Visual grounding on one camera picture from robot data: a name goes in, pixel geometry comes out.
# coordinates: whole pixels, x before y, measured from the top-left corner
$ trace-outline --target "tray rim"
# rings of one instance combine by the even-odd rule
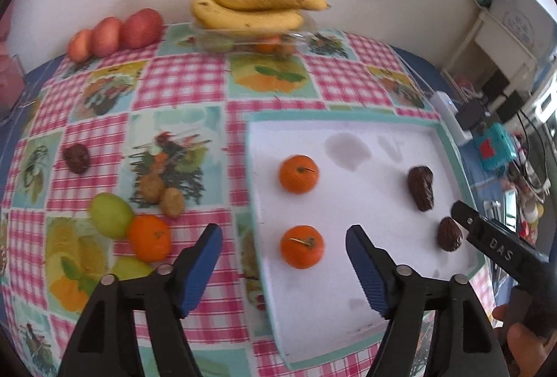
[[[462,158],[460,156],[460,152],[458,151],[458,147],[455,144],[455,141],[452,139],[450,132],[448,131],[447,127],[445,126],[444,122],[442,121],[432,121],[431,119],[423,119],[423,118],[413,118],[410,116],[399,116],[393,115],[388,113],[382,113],[379,111],[372,111],[372,110],[359,110],[359,111],[327,111],[327,110],[274,110],[274,111],[259,111],[256,113],[248,113],[246,114],[246,140],[245,140],[245,158],[246,158],[246,181],[248,186],[248,192],[250,194],[250,216],[252,218],[252,228],[253,234],[255,238],[255,249],[256,249],[256,256],[257,256],[257,265],[260,269],[260,276],[261,276],[261,284],[263,286],[264,294],[268,293],[267,290],[267,276],[264,275],[264,270],[260,258],[260,254],[258,252],[258,243],[260,242],[259,236],[259,229],[258,229],[258,217],[257,217],[257,209],[255,208],[255,204],[253,202],[254,199],[254,186],[253,186],[253,179],[252,179],[252,158],[250,154],[250,140],[251,140],[251,132],[252,126],[255,123],[259,122],[284,122],[284,121],[353,121],[353,122],[378,122],[378,123],[391,123],[391,124],[411,124],[411,125],[419,125],[425,126],[431,129],[434,129],[439,136],[443,148],[447,153],[447,157],[449,159],[450,166],[453,168],[453,172],[455,174],[458,187],[461,191],[462,198],[466,204],[470,207],[476,209],[476,203],[474,201],[474,197],[472,196],[472,191],[470,189],[470,185],[468,183],[468,179],[464,172],[464,168],[462,166]],[[485,256],[480,251],[476,251],[477,257],[477,265],[467,274],[468,279],[473,278],[478,271],[485,265]],[[307,360],[302,361],[295,361],[289,362],[277,342],[275,341],[275,314],[273,309],[271,308],[270,304],[266,304],[267,306],[267,313],[268,313],[268,320],[271,324],[271,330],[273,332],[273,340],[277,346],[278,352],[282,358],[282,361],[285,363],[286,368],[291,371],[297,371],[301,369],[313,368],[316,366],[320,366],[341,358],[344,358],[348,355],[360,352],[365,348],[374,345],[380,342],[383,338],[384,331],[378,332],[373,334],[369,338],[360,341],[358,343],[354,343],[350,346],[341,348],[339,350],[335,350],[333,352],[329,352],[324,355],[319,355],[314,358],[310,358]]]

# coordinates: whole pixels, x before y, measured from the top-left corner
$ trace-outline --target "brown nut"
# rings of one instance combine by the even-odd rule
[[[178,218],[186,210],[184,195],[177,188],[167,188],[160,198],[159,207],[170,218]]]
[[[433,208],[433,172],[427,166],[410,168],[407,176],[408,188],[416,206],[422,211]]]
[[[164,189],[163,180],[154,172],[141,176],[139,179],[139,193],[147,202],[152,204],[159,202]]]
[[[75,143],[62,151],[62,157],[68,169],[74,174],[84,174],[91,166],[88,149],[81,143]]]
[[[445,251],[456,251],[462,245],[462,231],[455,220],[447,216],[439,223],[437,243]]]

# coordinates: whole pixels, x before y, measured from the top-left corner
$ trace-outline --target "peach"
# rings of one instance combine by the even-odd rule
[[[93,31],[91,30],[81,30],[76,32],[68,44],[68,58],[76,63],[87,61],[93,54],[91,49],[92,37]]]
[[[105,58],[120,48],[122,22],[116,17],[106,17],[93,29],[93,55]]]
[[[122,43],[126,48],[142,48],[160,40],[163,17],[154,9],[142,9],[131,15],[122,27]]]

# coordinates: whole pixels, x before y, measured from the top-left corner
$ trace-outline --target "bunch of bananas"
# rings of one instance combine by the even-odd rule
[[[191,12],[212,30],[283,33],[304,23],[300,9],[324,10],[325,0],[193,0]]]

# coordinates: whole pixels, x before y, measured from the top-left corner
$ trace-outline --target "table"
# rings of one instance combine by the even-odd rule
[[[8,264],[0,279],[6,328],[35,375],[55,375],[79,316],[83,288],[60,274],[61,259],[73,260],[80,275],[98,280],[117,256],[132,255],[126,241],[94,231],[87,220],[90,199],[113,192],[131,200],[136,212],[156,213],[137,196],[135,181],[171,142],[197,143],[197,151],[173,173],[188,210],[169,221],[169,262],[208,223],[221,225],[225,237],[199,307],[182,322],[202,372],[290,374],[272,340],[258,280],[244,165],[245,115],[373,108],[438,120],[389,46],[338,30],[320,30],[318,38],[303,55],[281,61],[252,53],[206,55],[196,51],[192,31],[183,23],[167,26],[160,43],[140,50],[78,66],[61,61],[27,108],[29,114],[20,116],[25,125],[1,204],[7,231]],[[84,176],[71,174],[60,154],[77,142],[91,152]],[[471,282],[491,312],[487,267]],[[146,375],[157,375],[146,320],[138,313],[135,320]],[[431,332],[431,319],[424,325]],[[37,347],[40,353],[32,354]],[[374,345],[295,375],[359,375],[377,350]]]

